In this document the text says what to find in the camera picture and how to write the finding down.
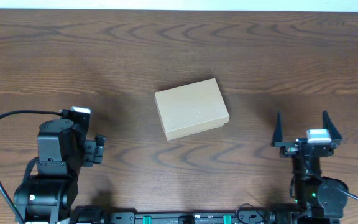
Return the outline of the cardboard box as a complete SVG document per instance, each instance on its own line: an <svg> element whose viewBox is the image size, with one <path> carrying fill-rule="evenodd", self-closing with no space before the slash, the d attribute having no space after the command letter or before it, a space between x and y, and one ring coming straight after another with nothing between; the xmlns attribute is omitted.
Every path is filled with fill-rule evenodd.
<svg viewBox="0 0 358 224"><path fill-rule="evenodd" d="M230 115L215 78L155 93L168 141L224 126Z"/></svg>

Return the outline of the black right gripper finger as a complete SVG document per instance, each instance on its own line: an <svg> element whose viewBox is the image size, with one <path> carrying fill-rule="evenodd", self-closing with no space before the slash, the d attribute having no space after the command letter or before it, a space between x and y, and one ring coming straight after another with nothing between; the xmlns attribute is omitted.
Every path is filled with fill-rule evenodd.
<svg viewBox="0 0 358 224"><path fill-rule="evenodd" d="M283 141L283 131L282 131L282 116L281 112L277 113L275 129L273 131L271 146L278 147L278 144Z"/></svg>
<svg viewBox="0 0 358 224"><path fill-rule="evenodd" d="M331 121L331 118L329 117L328 111L324 110L322 113L322 119L323 119L323 128L327 129L329 131L329 135L332 140L332 144L340 145L341 141L343 140L341 134Z"/></svg>

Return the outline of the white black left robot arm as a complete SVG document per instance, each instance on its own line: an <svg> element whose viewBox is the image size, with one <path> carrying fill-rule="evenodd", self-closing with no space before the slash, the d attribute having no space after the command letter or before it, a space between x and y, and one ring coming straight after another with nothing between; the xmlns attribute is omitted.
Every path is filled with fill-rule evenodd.
<svg viewBox="0 0 358 224"><path fill-rule="evenodd" d="M86 138L90 117L89 108L73 106L62 110L61 118L39 126L38 156L28 163L14 194L14 204L26 223L58 223L70 217L80 169L103 160L105 136Z"/></svg>

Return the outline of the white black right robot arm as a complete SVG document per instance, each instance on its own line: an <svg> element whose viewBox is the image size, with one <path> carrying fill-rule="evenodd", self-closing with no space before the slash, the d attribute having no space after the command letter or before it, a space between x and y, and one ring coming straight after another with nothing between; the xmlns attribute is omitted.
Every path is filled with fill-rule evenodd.
<svg viewBox="0 0 358 224"><path fill-rule="evenodd" d="M283 140L281 114L277 114L272 147L292 162L290 197L294 204L271 208L269 223L339 223L348 201L348 186L339 179L323 177L320 159L334 154L342 136L323 111L323 127L309 129L305 138Z"/></svg>

